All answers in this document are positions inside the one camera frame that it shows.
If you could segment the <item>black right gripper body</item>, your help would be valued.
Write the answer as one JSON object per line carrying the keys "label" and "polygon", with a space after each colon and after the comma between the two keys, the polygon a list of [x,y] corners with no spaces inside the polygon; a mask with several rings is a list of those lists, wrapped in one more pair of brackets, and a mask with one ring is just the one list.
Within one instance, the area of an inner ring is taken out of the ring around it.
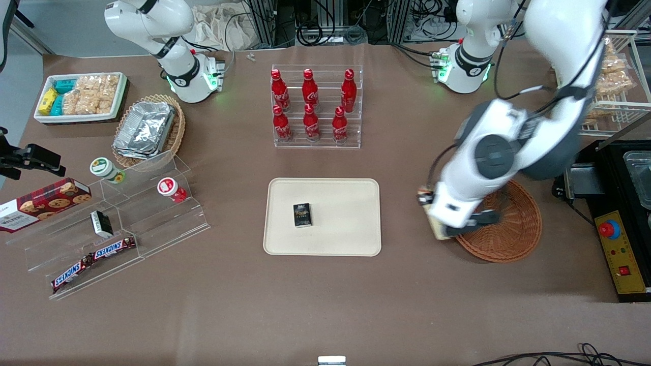
{"label": "black right gripper body", "polygon": [[21,148],[12,146],[6,139],[8,131],[7,128],[1,127],[1,175],[11,180],[19,180],[23,155],[19,152]]}

